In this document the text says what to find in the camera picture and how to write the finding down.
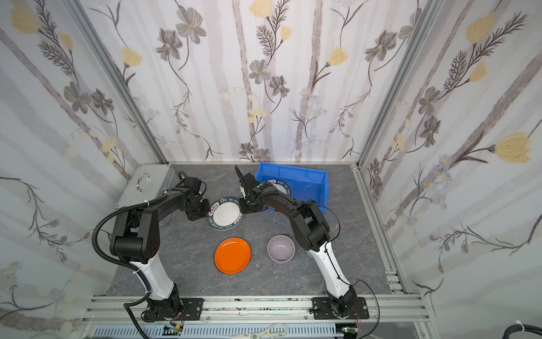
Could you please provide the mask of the blue plastic bin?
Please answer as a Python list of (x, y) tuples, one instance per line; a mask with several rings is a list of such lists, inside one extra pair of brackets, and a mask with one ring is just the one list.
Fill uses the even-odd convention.
[(255, 178), (259, 182), (281, 179), (291, 186), (291, 197), (303, 201), (312, 199), (320, 206), (320, 210), (325, 212), (330, 195), (326, 171), (262, 162), (258, 166)]

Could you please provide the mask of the green rimmed white plate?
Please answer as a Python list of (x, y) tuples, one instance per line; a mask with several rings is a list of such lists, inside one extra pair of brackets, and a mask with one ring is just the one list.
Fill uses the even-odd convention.
[(282, 193), (284, 193), (284, 194), (286, 194), (288, 196), (292, 195), (292, 188), (285, 181), (283, 181), (281, 179), (268, 179), (268, 182), (270, 184), (272, 184), (280, 192), (282, 192)]

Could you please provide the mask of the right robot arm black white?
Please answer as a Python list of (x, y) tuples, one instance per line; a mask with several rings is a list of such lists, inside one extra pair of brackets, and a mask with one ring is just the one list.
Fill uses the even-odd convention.
[(286, 216), (298, 244), (311, 253), (324, 278), (332, 313), (338, 318), (349, 315), (357, 301), (357, 293), (343, 274), (332, 247), (330, 226), (312, 199), (302, 201), (282, 193), (269, 182), (259, 182), (250, 172), (234, 167), (243, 196), (239, 199), (241, 212), (260, 213), (273, 208)]

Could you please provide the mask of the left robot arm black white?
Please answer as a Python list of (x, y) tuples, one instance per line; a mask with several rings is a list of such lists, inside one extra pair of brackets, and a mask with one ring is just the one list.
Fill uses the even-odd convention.
[(110, 242), (110, 253), (123, 263), (135, 267), (135, 274), (148, 294), (148, 306), (141, 315), (145, 322), (172, 320), (184, 310), (179, 288), (167, 275), (159, 259), (162, 219), (175, 211), (186, 213), (190, 221), (202, 219), (210, 211), (203, 197), (206, 184), (196, 177), (180, 174), (180, 182), (151, 203), (121, 209), (116, 217)]

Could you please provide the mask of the orange plate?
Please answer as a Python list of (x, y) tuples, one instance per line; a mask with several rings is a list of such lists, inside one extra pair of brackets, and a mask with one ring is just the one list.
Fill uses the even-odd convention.
[(251, 260), (251, 247), (238, 237), (224, 240), (216, 249), (214, 263), (216, 268), (227, 275), (240, 273)]

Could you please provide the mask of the purple bowl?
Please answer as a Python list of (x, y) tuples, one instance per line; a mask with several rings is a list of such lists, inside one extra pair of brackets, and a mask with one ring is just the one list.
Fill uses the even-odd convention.
[(274, 262), (286, 263), (294, 257), (296, 248), (290, 237), (279, 234), (269, 240), (267, 252)]

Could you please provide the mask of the grey metal first aid case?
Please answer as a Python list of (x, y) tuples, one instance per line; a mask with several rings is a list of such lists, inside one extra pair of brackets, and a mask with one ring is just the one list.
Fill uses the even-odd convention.
[(141, 165), (129, 180), (116, 208), (156, 199), (179, 182), (179, 175), (171, 165)]

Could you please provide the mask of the white scissors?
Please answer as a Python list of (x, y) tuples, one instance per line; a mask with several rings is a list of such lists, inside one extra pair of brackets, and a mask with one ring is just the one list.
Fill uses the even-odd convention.
[(283, 338), (289, 333), (288, 326), (285, 323), (274, 323), (268, 326), (262, 331), (257, 331), (254, 333), (244, 333), (232, 336), (232, 338), (242, 338), (242, 339), (274, 339), (274, 338)]

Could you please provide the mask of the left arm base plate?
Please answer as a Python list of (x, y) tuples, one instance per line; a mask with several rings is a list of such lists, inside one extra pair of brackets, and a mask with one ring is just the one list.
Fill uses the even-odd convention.
[(142, 312), (141, 319), (155, 321), (199, 321), (203, 309), (202, 298), (173, 300), (148, 300), (148, 307)]

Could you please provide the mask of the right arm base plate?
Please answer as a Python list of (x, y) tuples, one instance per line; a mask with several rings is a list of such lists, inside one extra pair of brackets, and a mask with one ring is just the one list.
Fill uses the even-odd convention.
[(336, 313), (333, 312), (331, 301), (328, 297), (313, 297), (311, 299), (311, 303), (312, 307), (310, 309), (310, 313), (313, 315), (315, 320), (367, 320), (370, 318), (366, 300), (362, 297), (358, 297), (354, 302), (354, 305), (343, 316), (337, 316)]

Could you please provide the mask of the aluminium rail frame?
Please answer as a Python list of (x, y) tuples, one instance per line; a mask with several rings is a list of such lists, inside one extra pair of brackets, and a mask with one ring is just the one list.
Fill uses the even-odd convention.
[(285, 323), (283, 338), (341, 338), (345, 328), (359, 328), (365, 338), (437, 338), (429, 312), (419, 295), (362, 295), (370, 318), (367, 320), (315, 320), (310, 313), (313, 297), (324, 296), (231, 296), (202, 298), (199, 321), (145, 323), (141, 328), (150, 338), (232, 338), (262, 331), (274, 323)]

